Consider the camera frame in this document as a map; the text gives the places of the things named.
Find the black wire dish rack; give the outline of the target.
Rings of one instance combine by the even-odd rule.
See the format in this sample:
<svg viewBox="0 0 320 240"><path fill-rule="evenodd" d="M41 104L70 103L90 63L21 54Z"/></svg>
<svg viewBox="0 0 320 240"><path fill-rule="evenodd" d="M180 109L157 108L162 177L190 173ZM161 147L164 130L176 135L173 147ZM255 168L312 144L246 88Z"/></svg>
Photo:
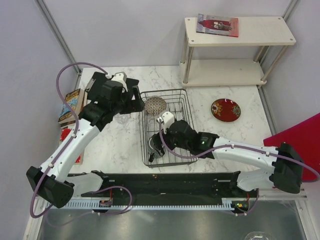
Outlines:
<svg viewBox="0 0 320 240"><path fill-rule="evenodd" d="M144 102L144 110L139 114L139 130L142 151L142 162L149 168L190 165L197 162L197 158L186 150L186 144L180 148L177 138L170 132L163 133L163 139L175 154L165 146L160 150L156 147L161 143L160 128L157 118L165 112L173 114L177 121L183 120L191 128L194 121L191 113L187 91L178 89L151 90L140 94Z"/></svg>

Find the red floral plate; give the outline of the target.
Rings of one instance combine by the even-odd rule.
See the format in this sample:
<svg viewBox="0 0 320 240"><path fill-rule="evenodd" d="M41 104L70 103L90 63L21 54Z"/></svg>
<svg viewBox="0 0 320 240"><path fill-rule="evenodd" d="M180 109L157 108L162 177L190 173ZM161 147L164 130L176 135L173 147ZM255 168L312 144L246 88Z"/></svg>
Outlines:
<svg viewBox="0 0 320 240"><path fill-rule="evenodd" d="M241 116L240 106L228 98L215 100L210 107L212 115L222 122L234 122Z"/></svg>

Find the grey ceramic mug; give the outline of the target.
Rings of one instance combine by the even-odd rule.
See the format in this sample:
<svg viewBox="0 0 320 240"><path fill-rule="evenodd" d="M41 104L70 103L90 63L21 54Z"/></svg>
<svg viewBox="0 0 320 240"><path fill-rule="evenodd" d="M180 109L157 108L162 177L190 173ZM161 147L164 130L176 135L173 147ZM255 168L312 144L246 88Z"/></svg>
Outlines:
<svg viewBox="0 0 320 240"><path fill-rule="evenodd" d="M155 159L162 158L165 155L163 145L160 143L160 148L154 142L154 137L150 137L147 142L148 162L152 163Z"/></svg>

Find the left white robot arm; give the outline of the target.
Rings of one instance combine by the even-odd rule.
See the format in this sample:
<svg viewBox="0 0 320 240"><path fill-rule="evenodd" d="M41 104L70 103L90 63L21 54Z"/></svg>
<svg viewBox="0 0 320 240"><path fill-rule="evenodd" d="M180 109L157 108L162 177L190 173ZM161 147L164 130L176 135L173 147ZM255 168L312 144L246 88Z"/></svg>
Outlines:
<svg viewBox="0 0 320 240"><path fill-rule="evenodd" d="M144 109L139 80L126 80L127 90L115 80L106 80L95 93L89 92L88 103L80 112L78 122L52 156L40 167L30 167L26 176L35 194L56 208L64 207L72 197L94 192L106 196L110 185L102 174L92 171L69 176L75 160L87 145L109 124L117 114L141 112Z"/></svg>

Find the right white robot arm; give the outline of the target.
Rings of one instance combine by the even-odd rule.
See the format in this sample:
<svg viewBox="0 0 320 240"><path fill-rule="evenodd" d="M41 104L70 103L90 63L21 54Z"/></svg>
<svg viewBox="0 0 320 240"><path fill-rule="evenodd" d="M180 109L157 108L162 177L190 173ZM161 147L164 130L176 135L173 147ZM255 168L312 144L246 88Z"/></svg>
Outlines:
<svg viewBox="0 0 320 240"><path fill-rule="evenodd" d="M184 120L172 123L156 120L158 133L153 136L155 150L160 154L175 149L189 152L183 159L229 160L251 165L256 170L236 171L232 174L229 191L235 197L254 189L276 188L290 194L298 194L303 177L303 160L287 143L276 146L240 144L209 132L197 132Z"/></svg>

